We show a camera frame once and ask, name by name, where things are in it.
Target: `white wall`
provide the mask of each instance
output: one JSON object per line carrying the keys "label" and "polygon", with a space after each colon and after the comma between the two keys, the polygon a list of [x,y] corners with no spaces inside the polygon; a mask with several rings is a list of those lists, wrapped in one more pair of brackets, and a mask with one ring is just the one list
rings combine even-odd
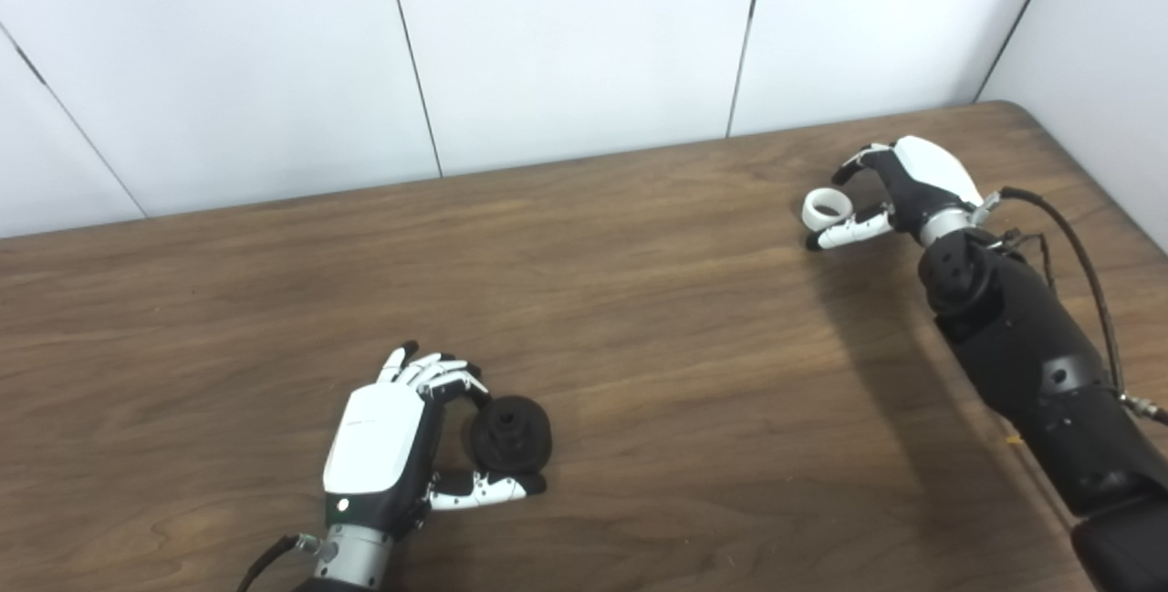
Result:
{"label": "white wall", "polygon": [[734,135],[973,102],[1026,0],[758,0]]}
{"label": "white wall", "polygon": [[141,217],[0,32],[0,237]]}
{"label": "white wall", "polygon": [[1017,102],[1168,251],[1168,0],[1033,0],[981,98]]}
{"label": "white wall", "polygon": [[395,0],[0,0],[150,215],[437,176]]}
{"label": "white wall", "polygon": [[401,0],[444,173],[725,135],[750,0]]}
{"label": "white wall", "polygon": [[[968,102],[1022,1],[0,0],[0,23],[159,215]],[[78,138],[63,120],[0,177]]]}

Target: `connector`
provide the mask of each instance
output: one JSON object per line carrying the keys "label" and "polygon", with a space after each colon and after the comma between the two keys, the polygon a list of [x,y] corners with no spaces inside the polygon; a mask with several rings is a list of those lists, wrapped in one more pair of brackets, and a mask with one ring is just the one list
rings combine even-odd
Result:
{"label": "connector", "polygon": [[1168,425],[1168,411],[1157,406],[1152,401],[1140,398],[1139,396],[1129,396],[1129,393],[1122,393],[1120,401],[1136,417]]}
{"label": "connector", "polygon": [[1001,191],[994,191],[992,194],[988,194],[986,196],[986,200],[981,202],[981,206],[973,210],[973,214],[969,217],[969,223],[972,223],[973,227],[975,228],[980,228],[981,223],[988,221],[989,214],[993,213],[994,209],[997,209],[997,206],[1001,204],[1001,202],[1002,202]]}
{"label": "connector", "polygon": [[296,548],[326,563],[332,562],[339,550],[335,542],[321,539],[304,532],[297,538]]}

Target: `black cable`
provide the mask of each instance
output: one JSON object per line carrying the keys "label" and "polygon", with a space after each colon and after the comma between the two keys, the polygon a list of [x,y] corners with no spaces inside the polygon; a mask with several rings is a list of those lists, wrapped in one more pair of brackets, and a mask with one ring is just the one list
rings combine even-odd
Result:
{"label": "black cable", "polygon": [[296,549],[297,542],[299,542],[299,535],[285,535],[276,541],[276,544],[267,546],[266,551],[256,558],[256,562],[251,563],[248,567],[248,573],[243,574],[243,580],[239,581],[239,586],[235,588],[235,592],[246,592],[248,587],[251,587],[251,583],[267,569],[267,565],[276,562],[284,553],[287,553],[292,549]]}
{"label": "black cable", "polygon": [[1050,246],[1047,243],[1047,235],[1038,231],[1037,235],[1023,235],[1021,230],[1014,228],[1011,230],[1006,230],[1002,235],[1002,242],[1006,248],[1009,248],[1010,252],[1018,252],[1018,248],[1022,248],[1031,239],[1038,239],[1038,250],[1042,252],[1042,274],[1047,277],[1047,288],[1050,293],[1058,295],[1058,288],[1055,285],[1055,267],[1051,266],[1050,260]]}
{"label": "black cable", "polygon": [[1043,200],[1040,194],[1028,191],[1027,189],[1015,189],[1013,186],[1006,186],[1006,188],[999,191],[1002,200],[1021,200],[1022,202],[1030,202],[1038,209],[1045,210],[1055,223],[1063,230],[1066,235],[1066,239],[1071,242],[1071,248],[1075,250],[1075,256],[1079,259],[1080,266],[1083,266],[1083,272],[1087,277],[1087,284],[1091,285],[1091,293],[1094,295],[1096,309],[1099,311],[1099,323],[1103,326],[1103,339],[1107,346],[1107,363],[1111,367],[1111,382],[1118,389],[1120,396],[1124,393],[1124,370],[1122,364],[1119,360],[1119,344],[1115,343],[1115,328],[1111,322],[1111,312],[1107,309],[1107,301],[1103,297],[1103,287],[1099,285],[1099,277],[1096,274],[1094,266],[1091,264],[1091,258],[1087,256],[1086,249],[1083,246],[1078,235],[1075,234],[1075,229],[1071,223],[1063,218],[1063,214],[1059,214],[1050,202]]}

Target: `black knob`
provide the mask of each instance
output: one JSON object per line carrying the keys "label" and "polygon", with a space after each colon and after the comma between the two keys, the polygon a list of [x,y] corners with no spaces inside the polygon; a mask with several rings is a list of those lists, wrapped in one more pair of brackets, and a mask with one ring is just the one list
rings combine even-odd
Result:
{"label": "black knob", "polygon": [[470,441],[479,467],[502,474],[535,474],[551,458],[551,422],[537,402],[505,396],[474,417]]}

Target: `black object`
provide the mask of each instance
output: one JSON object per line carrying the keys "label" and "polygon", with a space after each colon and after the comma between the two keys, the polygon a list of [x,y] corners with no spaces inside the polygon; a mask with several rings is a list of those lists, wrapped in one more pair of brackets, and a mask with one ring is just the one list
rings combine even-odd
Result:
{"label": "black object", "polygon": [[1075,251],[1075,256],[1078,258],[1080,266],[1083,266],[1083,272],[1087,277],[1087,285],[1091,286],[1091,295],[1094,297],[1096,309],[1099,313],[1099,323],[1103,327],[1103,339],[1107,346],[1107,364],[1111,367],[1112,384],[1122,393],[1124,364],[1119,358],[1119,346],[1115,343],[1115,328],[1111,322],[1111,312],[1107,309],[1107,301],[1103,295],[1099,276],[1096,274],[1091,258],[1087,256],[1087,248],[1083,246],[1079,236],[1075,234],[1075,228],[1063,217],[1063,214],[1059,214],[1055,209],[1055,206],[1047,202],[1040,194],[1006,186],[1006,188],[1001,189],[1001,196],[1002,200],[1030,202],[1030,204],[1034,204],[1038,209],[1045,210],[1047,215],[1050,215],[1050,218],[1058,225],[1058,229],[1063,230],[1063,234],[1066,235],[1066,239],[1071,243],[1071,250]]}
{"label": "black object", "polygon": [[1091,517],[1075,527],[1071,543],[1098,590],[1168,590],[1168,501],[1146,499]]}
{"label": "black object", "polygon": [[536,474],[551,458],[551,423],[540,404],[505,396],[485,405],[471,424],[471,457],[498,474]]}
{"label": "black object", "polygon": [[[1124,409],[1113,385],[1122,377],[1108,375],[1043,277],[995,242],[960,230],[925,249],[918,276],[936,323],[982,402],[1014,425],[1068,509],[1085,517],[1071,539],[1092,583],[1163,592],[1168,461]],[[1111,339],[1108,347],[1118,355]]]}

